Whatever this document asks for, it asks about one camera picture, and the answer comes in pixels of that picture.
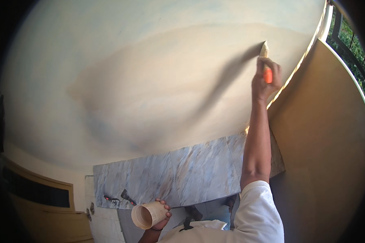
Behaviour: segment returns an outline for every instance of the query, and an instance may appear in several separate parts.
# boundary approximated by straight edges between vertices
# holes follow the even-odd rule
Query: wall
[[[76,211],[86,211],[85,205],[85,175],[70,169],[61,168],[46,163],[26,153],[12,143],[4,143],[4,155],[20,165],[45,177],[73,184],[74,207]]]
[[[324,7],[325,0],[39,1],[3,67],[5,139],[86,172],[237,134],[249,121],[261,43],[285,82]]]
[[[320,40],[269,108],[286,172],[271,180],[286,242],[335,242],[365,191],[365,98]]]

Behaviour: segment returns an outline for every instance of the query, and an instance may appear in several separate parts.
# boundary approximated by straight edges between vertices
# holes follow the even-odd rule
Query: paintbrush
[[[260,56],[268,58],[269,57],[269,47],[267,41],[265,41],[262,45]],[[272,70],[268,67],[268,65],[263,65],[263,78],[265,82],[270,84],[272,82],[273,74]]]

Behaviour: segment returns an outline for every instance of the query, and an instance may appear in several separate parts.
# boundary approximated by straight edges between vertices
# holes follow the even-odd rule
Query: person
[[[272,70],[272,83],[264,81],[264,64]],[[228,205],[221,206],[208,215],[210,218],[193,222],[188,218],[183,225],[168,231],[162,238],[162,243],[284,242],[284,227],[269,187],[271,141],[266,110],[268,97],[280,87],[281,66],[268,58],[258,57],[257,71],[251,84],[252,110],[243,155],[240,178],[242,192],[234,219],[235,229],[228,230],[231,213],[229,209],[234,204],[232,198],[228,198]],[[164,200],[156,200],[170,210]],[[191,211],[192,217],[200,218],[194,208],[188,208],[187,211]],[[171,216],[171,212],[166,212],[166,218],[146,230],[139,243],[157,242],[161,230]]]

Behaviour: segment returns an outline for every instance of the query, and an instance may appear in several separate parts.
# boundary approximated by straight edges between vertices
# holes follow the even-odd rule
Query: marble pattern
[[[123,189],[137,204],[160,197],[171,207],[180,206],[169,153],[96,165],[93,170],[99,207],[115,208],[103,198],[108,195],[121,200],[120,209],[131,209],[131,204],[120,197]]]
[[[230,135],[168,153],[100,164],[93,167],[98,207],[116,208],[104,195],[121,200],[119,209],[131,209],[120,197],[126,189],[138,204],[165,199],[171,207],[188,206],[240,192],[246,133]],[[271,177],[285,171],[271,131]]]
[[[238,180],[242,174],[243,152],[245,150],[246,132],[226,136],[227,145],[229,146],[235,170],[237,171]]]
[[[170,152],[181,206],[240,192],[225,137]]]

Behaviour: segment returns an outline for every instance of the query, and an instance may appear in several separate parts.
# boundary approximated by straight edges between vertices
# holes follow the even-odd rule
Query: white shirt
[[[180,232],[184,226],[178,226],[170,230],[160,242],[284,242],[284,227],[271,188],[262,180],[251,182],[242,190],[234,231],[222,230],[226,223],[219,220],[196,221],[190,225],[193,229]]]

